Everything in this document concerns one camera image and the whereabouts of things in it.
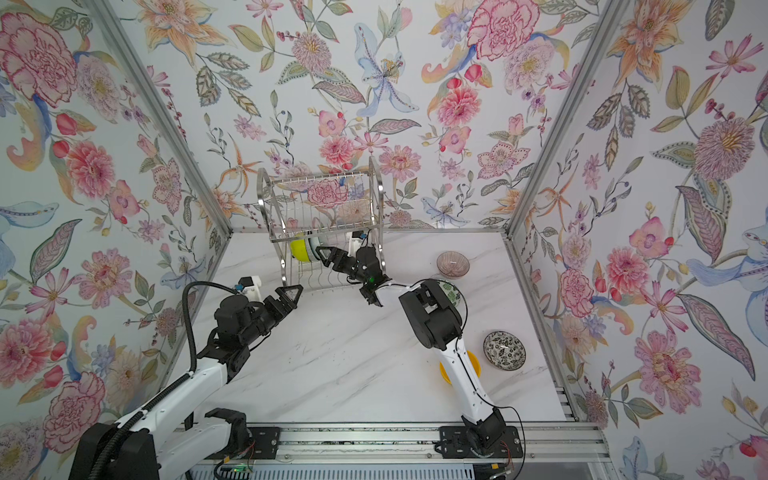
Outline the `dark blue patterned bowl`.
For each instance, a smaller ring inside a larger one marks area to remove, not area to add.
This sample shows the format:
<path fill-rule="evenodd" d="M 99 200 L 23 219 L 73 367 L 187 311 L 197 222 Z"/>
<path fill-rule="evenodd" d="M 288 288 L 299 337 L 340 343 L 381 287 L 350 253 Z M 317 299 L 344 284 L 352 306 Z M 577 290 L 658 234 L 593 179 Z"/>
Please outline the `dark blue patterned bowl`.
<path fill-rule="evenodd" d="M 309 237 L 307 239 L 308 250 L 314 261 L 322 261 L 322 256 L 318 251 L 321 246 L 321 242 L 318 237 Z"/>

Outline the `lime green bowl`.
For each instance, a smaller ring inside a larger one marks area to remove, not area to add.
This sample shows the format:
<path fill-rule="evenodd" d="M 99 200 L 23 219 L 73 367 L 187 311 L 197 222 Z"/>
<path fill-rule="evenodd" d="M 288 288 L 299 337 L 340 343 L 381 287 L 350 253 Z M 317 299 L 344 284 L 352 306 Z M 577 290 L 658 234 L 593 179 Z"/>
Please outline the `lime green bowl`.
<path fill-rule="evenodd" d="M 293 240 L 289 244 L 290 252 L 293 258 L 299 262 L 310 263 L 313 258 L 311 254 L 311 247 L 308 241 L 304 238 Z"/>

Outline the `steel wire dish rack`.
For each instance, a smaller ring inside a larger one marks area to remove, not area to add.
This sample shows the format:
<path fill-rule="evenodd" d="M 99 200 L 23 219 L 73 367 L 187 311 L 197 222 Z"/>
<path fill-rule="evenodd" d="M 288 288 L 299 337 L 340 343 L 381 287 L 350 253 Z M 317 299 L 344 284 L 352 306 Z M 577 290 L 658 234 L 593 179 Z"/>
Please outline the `steel wire dish rack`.
<path fill-rule="evenodd" d="M 355 171 L 272 178 L 258 171 L 257 207 L 280 265 L 283 285 L 300 284 L 308 291 L 341 288 L 347 276 L 321 261 L 299 262 L 289 244 L 318 237 L 321 245 L 347 251 L 347 232 L 364 231 L 362 247 L 372 246 L 386 267 L 383 253 L 384 185 L 379 167 L 369 164 Z"/>

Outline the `green leaf pattern bowl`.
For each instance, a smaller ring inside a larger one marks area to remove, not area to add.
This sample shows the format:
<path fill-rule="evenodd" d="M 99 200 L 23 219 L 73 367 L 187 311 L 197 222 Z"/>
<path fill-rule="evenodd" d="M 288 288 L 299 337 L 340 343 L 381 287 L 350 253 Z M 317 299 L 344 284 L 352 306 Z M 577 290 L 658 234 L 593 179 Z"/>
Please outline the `green leaf pattern bowl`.
<path fill-rule="evenodd" d="M 442 288 L 442 290 L 444 291 L 448 299 L 451 301 L 452 305 L 455 308 L 460 309 L 464 301 L 459 289 L 455 285 L 447 281 L 440 281 L 440 287 Z"/>

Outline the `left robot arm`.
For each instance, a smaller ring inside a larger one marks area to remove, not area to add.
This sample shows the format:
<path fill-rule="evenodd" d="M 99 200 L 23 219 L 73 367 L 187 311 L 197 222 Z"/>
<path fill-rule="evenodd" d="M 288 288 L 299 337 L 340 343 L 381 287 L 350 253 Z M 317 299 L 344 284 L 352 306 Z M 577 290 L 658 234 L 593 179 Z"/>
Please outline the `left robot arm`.
<path fill-rule="evenodd" d="M 77 446 L 70 478 L 176 479 L 208 457 L 234 459 L 274 445 L 278 433 L 253 432 L 240 411 L 216 407 L 199 422 L 189 418 L 239 374 L 256 341 L 297 309 L 302 293 L 300 285 L 279 287 L 258 301 L 243 287 L 229 289 L 188 371 L 116 422 L 90 427 Z"/>

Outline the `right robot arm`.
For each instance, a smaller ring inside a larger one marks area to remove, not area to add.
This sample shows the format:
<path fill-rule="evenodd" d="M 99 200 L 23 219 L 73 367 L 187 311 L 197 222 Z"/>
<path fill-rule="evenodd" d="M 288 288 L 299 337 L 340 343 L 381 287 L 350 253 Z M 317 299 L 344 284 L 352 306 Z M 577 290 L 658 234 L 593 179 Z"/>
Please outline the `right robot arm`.
<path fill-rule="evenodd" d="M 442 282 L 432 278 L 412 284 L 392 280 L 371 246 L 358 248 L 354 256 L 328 245 L 318 246 L 316 252 L 325 267 L 358 283 L 368 304 L 385 307 L 399 303 L 419 343 L 441 357 L 459 400 L 469 446 L 480 456 L 490 455 L 502 440 L 506 421 L 471 365 L 464 342 L 466 316 L 449 299 Z"/>

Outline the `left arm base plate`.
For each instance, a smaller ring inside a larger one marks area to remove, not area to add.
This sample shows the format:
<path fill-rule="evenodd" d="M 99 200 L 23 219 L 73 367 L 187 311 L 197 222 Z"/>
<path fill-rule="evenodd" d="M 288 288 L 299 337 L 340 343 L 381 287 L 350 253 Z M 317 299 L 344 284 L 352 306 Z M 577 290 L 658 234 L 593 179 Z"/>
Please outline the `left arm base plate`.
<path fill-rule="evenodd" d="M 207 460 L 275 460 L 280 445 L 282 429 L 275 426 L 249 427 L 249 436 L 240 447 L 226 447 L 223 452 L 216 452 Z"/>

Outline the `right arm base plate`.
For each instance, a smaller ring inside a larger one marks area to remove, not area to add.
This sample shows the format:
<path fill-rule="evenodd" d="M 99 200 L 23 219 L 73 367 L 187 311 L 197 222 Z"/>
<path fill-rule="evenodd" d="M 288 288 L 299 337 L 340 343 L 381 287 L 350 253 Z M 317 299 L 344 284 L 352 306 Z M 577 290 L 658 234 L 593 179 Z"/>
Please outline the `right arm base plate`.
<path fill-rule="evenodd" d="M 434 451 L 443 459 L 522 459 L 523 441 L 518 429 L 507 427 L 500 438 L 483 443 L 466 426 L 441 426 Z"/>

